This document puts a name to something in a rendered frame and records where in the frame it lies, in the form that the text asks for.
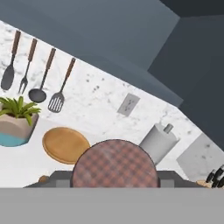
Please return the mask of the grey wall outlet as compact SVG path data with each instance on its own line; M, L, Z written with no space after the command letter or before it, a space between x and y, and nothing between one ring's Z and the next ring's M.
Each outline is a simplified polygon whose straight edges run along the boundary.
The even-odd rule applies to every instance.
M129 116L139 100L140 98L138 96L134 94L127 94L117 112L124 116Z

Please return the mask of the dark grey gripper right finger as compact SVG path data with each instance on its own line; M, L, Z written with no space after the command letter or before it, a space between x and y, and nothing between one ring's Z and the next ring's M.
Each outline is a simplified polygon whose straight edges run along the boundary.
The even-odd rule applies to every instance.
M181 178L175 171L158 171L157 175L161 188L201 188L201 185Z

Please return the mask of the grey-blue wall cabinet run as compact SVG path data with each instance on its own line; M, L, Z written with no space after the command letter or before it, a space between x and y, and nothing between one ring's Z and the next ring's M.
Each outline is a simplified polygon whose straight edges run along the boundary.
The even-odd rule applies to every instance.
M159 0L0 0L0 20L179 106L149 68L179 21Z

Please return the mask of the red plaid round object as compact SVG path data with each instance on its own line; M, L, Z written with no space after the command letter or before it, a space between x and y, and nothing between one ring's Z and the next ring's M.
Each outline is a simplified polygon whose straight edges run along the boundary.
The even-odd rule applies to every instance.
M140 146L109 139L87 149L73 168L71 187L158 187L158 172Z

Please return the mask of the green plant in beige-blue pot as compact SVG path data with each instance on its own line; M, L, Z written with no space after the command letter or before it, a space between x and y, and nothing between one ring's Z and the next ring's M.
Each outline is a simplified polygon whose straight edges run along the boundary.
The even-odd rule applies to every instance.
M0 145L17 147L27 144L39 119L41 109L35 102L0 97Z

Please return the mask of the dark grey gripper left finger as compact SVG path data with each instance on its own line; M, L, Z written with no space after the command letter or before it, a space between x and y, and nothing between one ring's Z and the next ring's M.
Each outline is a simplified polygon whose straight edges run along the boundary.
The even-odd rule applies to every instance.
M55 171L50 177L47 177L45 181L36 182L28 185L27 188L31 187L57 187L57 188L70 188L72 171Z

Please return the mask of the dark grey tall cabinet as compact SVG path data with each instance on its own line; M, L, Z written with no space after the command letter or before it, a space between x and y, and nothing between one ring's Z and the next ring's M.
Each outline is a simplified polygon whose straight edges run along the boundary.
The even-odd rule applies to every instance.
M224 0L160 0L179 21L149 73L183 99L179 109L224 150Z

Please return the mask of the wooden knife block black knives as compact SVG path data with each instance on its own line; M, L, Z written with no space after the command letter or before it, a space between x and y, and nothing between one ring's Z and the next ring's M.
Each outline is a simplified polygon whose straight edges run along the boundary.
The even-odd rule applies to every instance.
M206 188L224 189L224 164L218 170L212 170L206 180L197 180L196 183Z

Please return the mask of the white paper towel roll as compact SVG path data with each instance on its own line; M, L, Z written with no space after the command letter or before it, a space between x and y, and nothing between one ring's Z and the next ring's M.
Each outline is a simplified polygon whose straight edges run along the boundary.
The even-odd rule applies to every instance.
M150 155L155 165L159 164L179 142L179 139L172 133L172 129L173 125L170 123L166 126L155 123L139 144Z

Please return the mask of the round wooden cutting board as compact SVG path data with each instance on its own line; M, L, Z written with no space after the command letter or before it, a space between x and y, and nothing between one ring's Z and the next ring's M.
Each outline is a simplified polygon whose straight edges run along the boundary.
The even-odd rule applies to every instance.
M67 165L74 165L90 147L79 131L66 127L49 129L42 138L42 145L48 156Z

